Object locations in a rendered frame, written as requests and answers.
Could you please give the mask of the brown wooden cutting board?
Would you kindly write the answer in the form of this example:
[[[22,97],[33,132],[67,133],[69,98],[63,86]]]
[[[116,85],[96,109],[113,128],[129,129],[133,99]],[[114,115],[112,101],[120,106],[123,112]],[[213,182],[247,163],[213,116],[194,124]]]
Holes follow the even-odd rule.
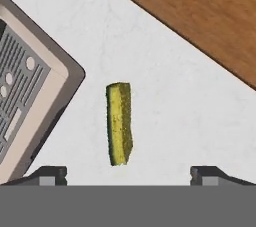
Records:
[[[256,90],[256,0],[132,0]]]

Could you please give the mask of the yellow green sponge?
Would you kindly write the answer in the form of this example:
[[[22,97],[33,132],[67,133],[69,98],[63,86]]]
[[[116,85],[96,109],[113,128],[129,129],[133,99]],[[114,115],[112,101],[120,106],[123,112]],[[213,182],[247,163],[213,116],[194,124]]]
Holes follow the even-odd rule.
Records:
[[[132,148],[131,87],[129,83],[113,83],[106,87],[107,134],[112,166],[126,165]]]

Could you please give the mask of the grey beige toaster oven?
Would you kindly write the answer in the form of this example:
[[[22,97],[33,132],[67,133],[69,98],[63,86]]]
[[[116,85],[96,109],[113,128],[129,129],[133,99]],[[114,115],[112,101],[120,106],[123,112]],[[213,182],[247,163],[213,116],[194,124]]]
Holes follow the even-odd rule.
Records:
[[[12,0],[0,0],[0,184],[22,178],[86,77]]]

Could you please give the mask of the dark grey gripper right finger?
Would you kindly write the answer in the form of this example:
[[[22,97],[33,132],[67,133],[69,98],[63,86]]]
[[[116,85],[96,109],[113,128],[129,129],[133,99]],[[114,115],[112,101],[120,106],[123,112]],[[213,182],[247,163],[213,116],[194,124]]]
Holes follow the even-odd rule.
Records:
[[[216,166],[192,166],[190,175],[191,186],[255,186],[255,183],[227,175]]]

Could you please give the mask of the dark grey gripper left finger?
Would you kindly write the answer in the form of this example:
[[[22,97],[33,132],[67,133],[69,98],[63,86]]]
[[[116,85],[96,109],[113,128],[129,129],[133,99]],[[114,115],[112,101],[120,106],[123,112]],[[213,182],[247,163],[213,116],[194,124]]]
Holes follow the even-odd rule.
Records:
[[[42,166],[26,177],[4,183],[4,186],[66,186],[66,166]]]

